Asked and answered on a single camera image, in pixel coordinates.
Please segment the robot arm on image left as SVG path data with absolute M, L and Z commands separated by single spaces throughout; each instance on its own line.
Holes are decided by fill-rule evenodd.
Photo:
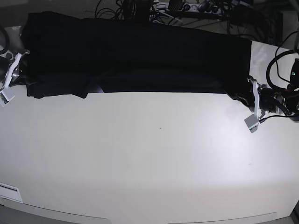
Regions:
M 0 89 L 3 90 L 9 69 L 21 55 L 18 64 L 10 77 L 8 87 L 29 85 L 30 78 L 27 75 L 28 56 L 30 51 L 24 47 L 21 40 L 23 26 L 0 27 Z

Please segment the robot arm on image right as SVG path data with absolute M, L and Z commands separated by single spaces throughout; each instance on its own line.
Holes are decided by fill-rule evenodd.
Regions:
M 299 120 L 299 60 L 295 59 L 290 72 L 290 79 L 279 78 L 288 83 L 286 88 L 276 86 L 270 77 L 272 66 L 275 64 L 277 71 L 278 60 L 286 55 L 299 53 L 299 32 L 290 33 L 287 38 L 296 35 L 294 48 L 278 54 L 269 62 L 266 69 L 266 84 L 260 84 L 252 76 L 247 78 L 245 85 L 248 93 L 237 97 L 252 114 L 244 121 L 250 130 L 257 128 L 259 124 L 272 117 L 290 118 L 292 121 Z

